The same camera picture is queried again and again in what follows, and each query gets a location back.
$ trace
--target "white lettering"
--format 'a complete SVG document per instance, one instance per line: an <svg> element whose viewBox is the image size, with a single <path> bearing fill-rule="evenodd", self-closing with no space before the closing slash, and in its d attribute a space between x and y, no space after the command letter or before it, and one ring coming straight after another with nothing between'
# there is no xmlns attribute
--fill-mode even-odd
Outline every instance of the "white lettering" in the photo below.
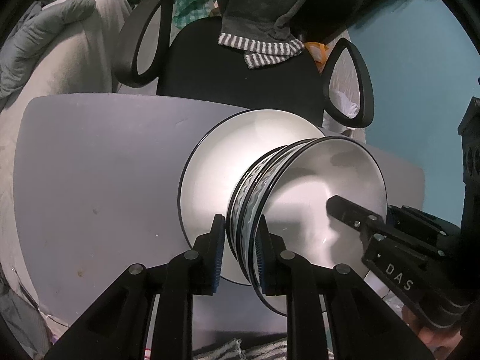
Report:
<svg viewBox="0 0 480 360"><path fill-rule="evenodd" d="M411 280L407 280L407 281L406 281L406 284L403 286L403 288L405 289L405 291L409 291L412 284L413 284L413 282L412 282Z"/></svg>
<svg viewBox="0 0 480 360"><path fill-rule="evenodd" d="M397 276L395 276L394 280L398 280L399 284L402 284L402 275L403 273L400 272Z"/></svg>
<svg viewBox="0 0 480 360"><path fill-rule="evenodd" d="M387 270L386 272L391 275L393 273L393 269L395 269L395 267L392 265L392 264L388 264L388 267L387 267Z"/></svg>

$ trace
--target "person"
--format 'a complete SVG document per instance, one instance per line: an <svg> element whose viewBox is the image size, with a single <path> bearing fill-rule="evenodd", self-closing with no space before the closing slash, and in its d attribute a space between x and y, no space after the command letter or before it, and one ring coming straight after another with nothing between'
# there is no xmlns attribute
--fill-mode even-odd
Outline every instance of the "person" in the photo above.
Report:
<svg viewBox="0 0 480 360"><path fill-rule="evenodd" d="M434 332L423 326L417 316L406 306L403 306L402 318L418 338L428 348L434 350L433 355L436 360L445 360L462 339L459 326L453 326L451 329L441 332Z"/></svg>

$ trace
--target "teal wall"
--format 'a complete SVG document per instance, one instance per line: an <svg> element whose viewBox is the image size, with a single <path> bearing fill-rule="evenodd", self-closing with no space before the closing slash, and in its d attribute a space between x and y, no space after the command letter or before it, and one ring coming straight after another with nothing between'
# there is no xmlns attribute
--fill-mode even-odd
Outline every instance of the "teal wall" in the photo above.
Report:
<svg viewBox="0 0 480 360"><path fill-rule="evenodd" d="M420 166L423 209L460 224L457 127L480 96L480 56L441 0L385 0L349 28L368 66L375 117L367 143Z"/></svg>

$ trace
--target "tabletop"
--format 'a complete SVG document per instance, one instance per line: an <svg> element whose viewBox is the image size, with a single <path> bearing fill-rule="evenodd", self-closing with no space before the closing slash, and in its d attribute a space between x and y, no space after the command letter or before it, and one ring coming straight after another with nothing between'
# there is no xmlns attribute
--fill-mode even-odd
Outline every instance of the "tabletop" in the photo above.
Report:
<svg viewBox="0 0 480 360"><path fill-rule="evenodd" d="M177 212L184 164L214 125L240 111L112 93L30 102L13 192L23 258L42 311L71 324L130 264L168 263L189 249ZM423 171L368 149L389 203L421 208ZM223 338L285 332L285 317L268 310L249 286L222 279L213 297L194 297L194 350Z"/></svg>

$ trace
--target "chair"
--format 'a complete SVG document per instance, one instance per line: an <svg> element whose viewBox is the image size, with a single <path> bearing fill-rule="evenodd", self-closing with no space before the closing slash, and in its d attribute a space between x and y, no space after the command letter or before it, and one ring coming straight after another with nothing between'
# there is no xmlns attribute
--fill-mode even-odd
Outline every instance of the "chair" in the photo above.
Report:
<svg viewBox="0 0 480 360"><path fill-rule="evenodd" d="M303 41L321 42L341 30L362 1L307 0L292 19L292 32ZM190 23L169 46L173 4L174 0L143 0L130 14L119 34L113 61L119 82L138 88L158 77L157 95L250 109L280 109L300 115L317 126L322 125L324 109L348 127L364 128L373 120L374 98L368 69L358 49L348 40L337 43L322 74L306 50L274 66L248 69L243 51L218 45L220 17ZM151 66L139 74L140 44L159 7L157 50ZM337 110L329 98L330 78L344 49L350 53L357 70L361 95L359 113L352 119Z"/></svg>

